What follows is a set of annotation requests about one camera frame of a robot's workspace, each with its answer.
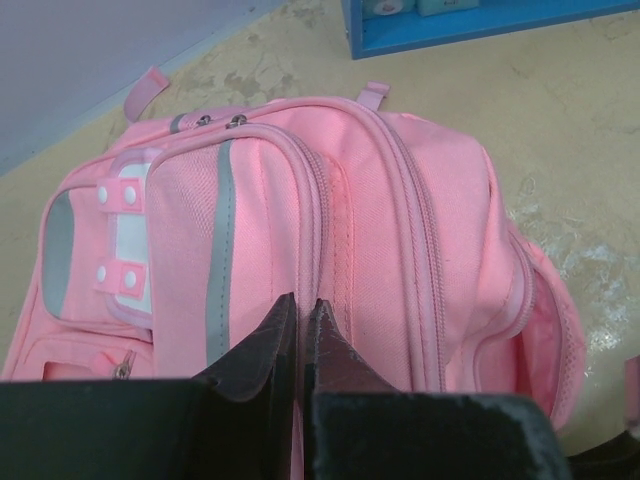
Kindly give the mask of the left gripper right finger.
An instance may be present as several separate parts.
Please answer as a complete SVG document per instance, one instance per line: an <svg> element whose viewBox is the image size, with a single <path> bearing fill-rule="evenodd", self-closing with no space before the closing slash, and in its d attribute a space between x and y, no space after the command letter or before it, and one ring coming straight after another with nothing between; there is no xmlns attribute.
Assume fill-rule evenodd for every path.
<svg viewBox="0 0 640 480"><path fill-rule="evenodd" d="M306 344L308 479L568 479L546 416L522 396L406 393L341 335L317 301Z"/></svg>

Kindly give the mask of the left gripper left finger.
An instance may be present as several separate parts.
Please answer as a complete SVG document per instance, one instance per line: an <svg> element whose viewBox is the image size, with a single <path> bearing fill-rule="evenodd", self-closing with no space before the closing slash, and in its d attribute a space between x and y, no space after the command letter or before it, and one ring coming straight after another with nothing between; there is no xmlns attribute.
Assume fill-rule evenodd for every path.
<svg viewBox="0 0 640 480"><path fill-rule="evenodd" d="M151 380L146 345L88 334L35 342L1 387L5 479L285 479L296 303L189 379Z"/></svg>

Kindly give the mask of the pink student backpack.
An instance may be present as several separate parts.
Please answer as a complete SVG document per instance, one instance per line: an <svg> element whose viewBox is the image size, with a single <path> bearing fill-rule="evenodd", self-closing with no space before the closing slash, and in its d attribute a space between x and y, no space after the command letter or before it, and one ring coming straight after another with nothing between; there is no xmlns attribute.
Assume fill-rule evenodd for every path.
<svg viewBox="0 0 640 480"><path fill-rule="evenodd" d="M277 99L145 120L73 170L42 216L8 381L182 378L293 293L318 299L404 391L531 397L563 431L585 338L550 259L510 219L472 137L356 100Z"/></svg>

